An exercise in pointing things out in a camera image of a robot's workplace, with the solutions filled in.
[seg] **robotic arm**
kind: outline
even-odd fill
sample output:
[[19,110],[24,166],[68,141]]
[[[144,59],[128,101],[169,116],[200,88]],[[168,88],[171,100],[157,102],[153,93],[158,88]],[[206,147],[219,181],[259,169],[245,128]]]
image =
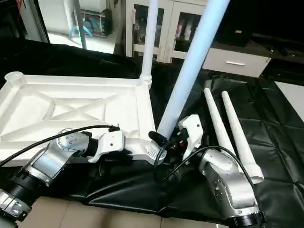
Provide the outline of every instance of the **robotic arm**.
[[225,225],[230,228],[243,228],[266,222],[264,213],[260,211],[256,200],[253,185],[248,180],[249,176],[246,177],[243,172],[240,172],[235,158],[217,149],[207,149],[203,154],[195,155],[195,151],[201,146],[203,136],[199,116],[188,116],[182,119],[178,126],[180,135],[183,132],[188,142],[182,158],[183,162],[189,160],[186,164],[192,163],[206,177],[209,188],[226,220]]
[[0,227],[14,228],[16,221],[23,221],[70,158],[89,156],[88,161],[95,163],[103,154],[122,151],[124,142],[119,128],[109,129],[99,139],[92,138],[90,132],[76,132],[52,140],[11,178],[5,189],[0,189]]
[[[237,160],[214,149],[203,155],[196,153],[203,136],[198,115],[186,117],[178,125],[188,142],[183,160],[189,160],[207,178],[226,225],[242,228],[264,222],[252,185],[248,176],[239,171]],[[92,138],[89,132],[76,132],[52,140],[11,178],[5,189],[0,189],[0,227],[14,228],[16,221],[23,221],[72,157],[89,157],[88,161],[94,163],[106,153],[122,151],[124,146],[125,137],[119,128],[110,128],[99,139]]]

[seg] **floor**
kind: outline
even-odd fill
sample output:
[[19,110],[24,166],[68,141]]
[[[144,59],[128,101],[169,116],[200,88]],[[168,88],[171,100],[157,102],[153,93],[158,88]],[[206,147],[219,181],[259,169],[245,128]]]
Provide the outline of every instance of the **floor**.
[[[67,44],[69,46],[82,48],[80,38],[77,36],[69,38],[68,35],[54,33],[51,31],[48,31],[47,34],[51,44]],[[91,51],[99,51],[113,54],[116,43],[116,37],[117,31],[114,31],[106,38],[85,36],[86,49]]]
[[19,228],[225,228],[212,223],[84,206],[41,197]]

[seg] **white cylindrical pole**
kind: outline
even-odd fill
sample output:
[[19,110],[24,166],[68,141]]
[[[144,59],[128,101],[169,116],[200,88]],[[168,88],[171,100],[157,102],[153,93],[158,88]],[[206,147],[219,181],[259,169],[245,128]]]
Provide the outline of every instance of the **white cylindrical pole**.
[[153,49],[157,25],[158,0],[150,0],[146,36],[144,41],[144,53],[142,61],[142,73],[139,77],[141,84],[147,84],[149,89],[152,84],[151,67],[153,61]]
[[212,119],[213,127],[215,130],[215,134],[217,135],[218,143],[220,146],[227,148],[231,152],[236,155],[234,152],[234,149],[232,147],[231,141],[229,139],[229,136],[227,134],[226,128],[223,124],[222,118],[219,115],[218,108],[214,102],[213,96],[210,92],[210,89],[205,88],[204,89],[205,98],[207,101],[208,109],[210,112],[210,116]]
[[157,132],[167,139],[178,121],[196,77],[224,16],[229,0],[209,0],[194,34]]
[[251,149],[243,132],[242,126],[238,120],[238,116],[233,108],[228,92],[222,92],[222,97],[229,119],[230,127],[232,130],[233,138],[236,142],[239,158],[242,164],[244,165],[246,171],[248,172],[249,176],[251,177],[252,182],[254,184],[258,184],[264,180],[262,170],[257,165],[252,155]]

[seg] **black cloth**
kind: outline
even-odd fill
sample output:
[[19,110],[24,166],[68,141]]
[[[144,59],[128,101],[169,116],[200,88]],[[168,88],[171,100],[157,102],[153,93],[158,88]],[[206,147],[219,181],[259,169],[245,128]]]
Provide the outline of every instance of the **black cloth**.
[[[1,45],[0,80],[10,71],[24,74],[137,78],[139,67],[125,57],[76,47],[31,41]],[[150,90],[156,126],[169,100],[180,66],[154,63]],[[256,185],[269,228],[304,227],[304,123],[272,81],[201,70],[183,118],[198,114],[203,145],[217,145],[203,89],[211,88],[223,122],[232,133],[221,99],[227,90],[265,180]],[[0,169],[0,187],[16,168]],[[206,179],[192,167],[182,167],[170,188],[153,181],[146,161],[69,165],[46,195],[78,200],[85,205],[124,209],[163,217],[224,223]]]

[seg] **white plastic frame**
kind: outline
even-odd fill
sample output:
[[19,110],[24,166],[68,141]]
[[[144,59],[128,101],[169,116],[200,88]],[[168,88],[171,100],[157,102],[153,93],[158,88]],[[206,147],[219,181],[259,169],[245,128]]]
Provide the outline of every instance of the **white plastic frame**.
[[[0,90],[0,160],[64,128],[119,125],[134,160],[148,155],[149,131],[155,131],[147,85],[138,79],[24,75],[11,72]],[[93,137],[106,129],[88,130]],[[17,157],[26,163],[39,149]]]

